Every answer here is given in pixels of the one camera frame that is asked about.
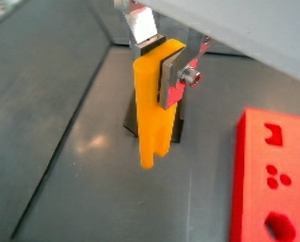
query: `circular hole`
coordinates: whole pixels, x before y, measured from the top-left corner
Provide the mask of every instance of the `circular hole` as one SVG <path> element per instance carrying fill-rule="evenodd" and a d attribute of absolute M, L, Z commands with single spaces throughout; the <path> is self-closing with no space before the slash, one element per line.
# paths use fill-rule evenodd
<path fill-rule="evenodd" d="M 266 173 L 271 176 L 274 176 L 277 174 L 275 166 L 271 164 L 265 166 L 265 170 L 266 170 Z"/>
<path fill-rule="evenodd" d="M 273 178 L 266 179 L 266 185 L 269 188 L 275 189 L 278 187 L 278 183 Z"/>
<path fill-rule="evenodd" d="M 290 185 L 290 178 L 286 174 L 279 175 L 279 181 L 282 185 Z"/>

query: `red shape sorter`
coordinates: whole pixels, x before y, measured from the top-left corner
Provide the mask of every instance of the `red shape sorter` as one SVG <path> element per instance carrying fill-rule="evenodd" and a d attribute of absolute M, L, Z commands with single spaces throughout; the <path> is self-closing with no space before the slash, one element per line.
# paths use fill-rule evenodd
<path fill-rule="evenodd" d="M 300 117 L 246 108 L 237 129 L 230 242 L 300 242 Z"/>

